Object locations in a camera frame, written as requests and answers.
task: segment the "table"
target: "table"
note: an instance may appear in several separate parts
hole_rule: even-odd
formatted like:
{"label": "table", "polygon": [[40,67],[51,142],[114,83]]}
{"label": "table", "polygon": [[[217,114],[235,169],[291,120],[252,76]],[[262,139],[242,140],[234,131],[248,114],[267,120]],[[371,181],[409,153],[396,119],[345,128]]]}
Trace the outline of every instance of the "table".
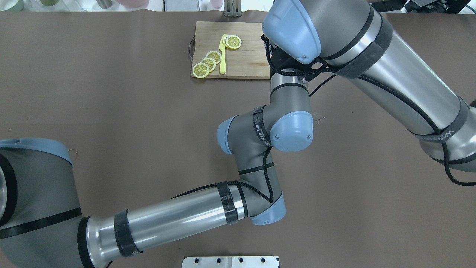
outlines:
{"label": "table", "polygon": [[[0,137],[46,137],[77,150],[84,216],[234,180],[234,159],[217,145],[216,127],[268,103],[269,82],[191,78],[188,44],[196,21],[261,22],[265,15],[2,13]],[[476,16],[388,18],[450,88],[468,102],[476,97]],[[259,227],[246,219],[111,268],[179,268],[185,256],[239,254],[276,255],[283,268],[476,263],[474,187],[452,184],[411,133],[345,79],[329,82],[311,105],[321,118],[313,144],[272,152],[286,196],[283,220]],[[3,254],[0,263],[14,267]]]}

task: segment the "light blue plastic cap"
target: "light blue plastic cap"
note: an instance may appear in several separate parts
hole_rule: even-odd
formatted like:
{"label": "light blue plastic cap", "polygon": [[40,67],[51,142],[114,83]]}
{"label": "light blue plastic cap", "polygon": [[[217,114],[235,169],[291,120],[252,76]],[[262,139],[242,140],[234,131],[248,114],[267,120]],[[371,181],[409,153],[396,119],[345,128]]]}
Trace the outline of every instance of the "light blue plastic cap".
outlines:
{"label": "light blue plastic cap", "polygon": [[249,217],[254,225],[266,225],[275,223],[286,215],[286,206],[284,205],[284,194],[276,200],[274,204],[260,214]]}
{"label": "light blue plastic cap", "polygon": [[288,113],[271,127],[271,143],[283,152],[304,150],[312,143],[313,123],[312,115],[306,111]]}
{"label": "light blue plastic cap", "polygon": [[58,141],[43,139],[43,138],[21,138],[21,139],[8,139],[0,141],[0,148],[20,148],[29,149],[48,154],[56,155],[64,160],[68,161],[71,166],[73,162],[69,158],[68,149],[65,145]]}
{"label": "light blue plastic cap", "polygon": [[303,64],[321,54],[319,35],[299,0],[276,1],[262,27],[273,43]]}
{"label": "light blue plastic cap", "polygon": [[233,116],[232,118],[222,122],[217,129],[217,141],[221,147],[221,150],[225,152],[227,155],[232,155],[233,153],[230,151],[230,147],[228,147],[228,131],[230,130],[231,121],[235,119],[237,115]]}

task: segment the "gray strap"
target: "gray strap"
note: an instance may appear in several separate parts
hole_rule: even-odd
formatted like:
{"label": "gray strap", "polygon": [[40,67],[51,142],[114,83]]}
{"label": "gray strap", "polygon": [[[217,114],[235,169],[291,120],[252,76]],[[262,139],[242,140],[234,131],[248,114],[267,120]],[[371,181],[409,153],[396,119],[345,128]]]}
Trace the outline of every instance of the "gray strap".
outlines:
{"label": "gray strap", "polygon": [[348,79],[359,78],[385,54],[392,41],[393,27],[381,15],[380,18],[382,24],[375,40],[362,53],[337,71],[337,75]]}
{"label": "gray strap", "polygon": [[263,109],[266,105],[256,107],[253,110],[253,126],[255,128],[258,139],[266,146],[272,147],[269,135],[266,133],[265,124],[263,122]]}
{"label": "gray strap", "polygon": [[117,213],[114,216],[114,235],[119,253],[123,257],[132,257],[142,253],[137,249],[132,234],[130,233],[129,221],[127,220],[128,209]]}
{"label": "gray strap", "polygon": [[231,194],[228,183],[219,182],[217,183],[218,193],[220,193],[221,203],[223,209],[225,210],[225,217],[227,219],[227,225],[232,225],[238,222],[238,211],[235,208],[235,203],[233,202],[233,196]]}
{"label": "gray strap", "polygon": [[443,131],[441,131],[440,135],[417,135],[415,133],[412,134],[422,141],[439,144],[445,143],[449,138],[454,136],[455,133],[458,132],[458,130],[460,130],[461,127],[465,124],[466,119],[468,118],[469,111],[468,104],[466,104],[461,97],[458,98],[460,104],[458,115],[453,120],[453,122],[449,124],[449,126],[447,126]]}

